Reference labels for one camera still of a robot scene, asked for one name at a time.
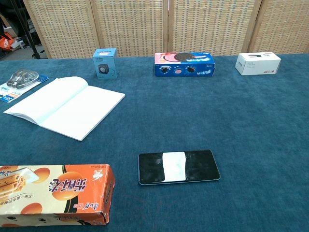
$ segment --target notebook page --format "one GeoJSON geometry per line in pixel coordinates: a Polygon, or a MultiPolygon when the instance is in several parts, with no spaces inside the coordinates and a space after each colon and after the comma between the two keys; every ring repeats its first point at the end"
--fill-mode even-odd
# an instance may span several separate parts
{"type": "Polygon", "coordinates": [[[41,126],[76,140],[83,140],[125,96],[88,86],[49,116],[41,126]]]}
{"type": "Polygon", "coordinates": [[[55,79],[4,112],[40,125],[87,86],[77,76],[55,79]]]}

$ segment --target wicker panel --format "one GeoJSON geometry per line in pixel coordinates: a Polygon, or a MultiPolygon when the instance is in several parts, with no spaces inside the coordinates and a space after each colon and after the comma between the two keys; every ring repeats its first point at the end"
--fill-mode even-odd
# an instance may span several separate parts
{"type": "Polygon", "coordinates": [[[24,0],[51,58],[89,58],[99,47],[89,0],[24,0]]]}
{"type": "Polygon", "coordinates": [[[252,15],[260,5],[258,0],[171,1],[169,51],[212,55],[235,55],[243,50],[251,20],[254,25],[252,15]]]}
{"type": "Polygon", "coordinates": [[[167,2],[94,0],[101,47],[116,47],[119,56],[153,56],[167,51],[167,2]]]}
{"type": "Polygon", "coordinates": [[[309,44],[309,0],[267,0],[250,51],[304,53],[309,44]]]}

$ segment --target small blue box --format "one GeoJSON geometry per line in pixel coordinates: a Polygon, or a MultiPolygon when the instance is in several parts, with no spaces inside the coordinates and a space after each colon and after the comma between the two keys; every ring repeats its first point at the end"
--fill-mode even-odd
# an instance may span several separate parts
{"type": "Polygon", "coordinates": [[[92,57],[98,79],[117,78],[118,73],[114,59],[117,57],[116,48],[99,48],[94,52],[92,57]]]}
{"type": "Polygon", "coordinates": [[[205,52],[165,52],[154,56],[156,76],[212,76],[215,62],[205,52]]]}

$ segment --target table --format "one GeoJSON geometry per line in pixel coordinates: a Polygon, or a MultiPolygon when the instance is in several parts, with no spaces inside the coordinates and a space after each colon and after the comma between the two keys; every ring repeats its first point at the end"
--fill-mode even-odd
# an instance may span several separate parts
{"type": "Polygon", "coordinates": [[[91,59],[0,62],[0,83],[21,68],[50,76],[1,112],[65,76],[126,94],[82,142],[1,113],[1,165],[108,163],[116,177],[107,226],[31,230],[309,231],[309,54],[280,57],[276,75],[260,76],[215,57],[213,77],[155,77],[153,57],[120,58],[116,80],[98,80],[91,59]],[[138,184],[139,153],[202,149],[221,180],[138,184]]]}

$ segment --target phone screen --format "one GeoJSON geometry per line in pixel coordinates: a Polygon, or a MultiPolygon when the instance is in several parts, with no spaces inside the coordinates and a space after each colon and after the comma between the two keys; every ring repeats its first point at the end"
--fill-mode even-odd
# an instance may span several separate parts
{"type": "Polygon", "coordinates": [[[218,179],[220,179],[219,170],[210,150],[139,155],[141,185],[218,179]]]}

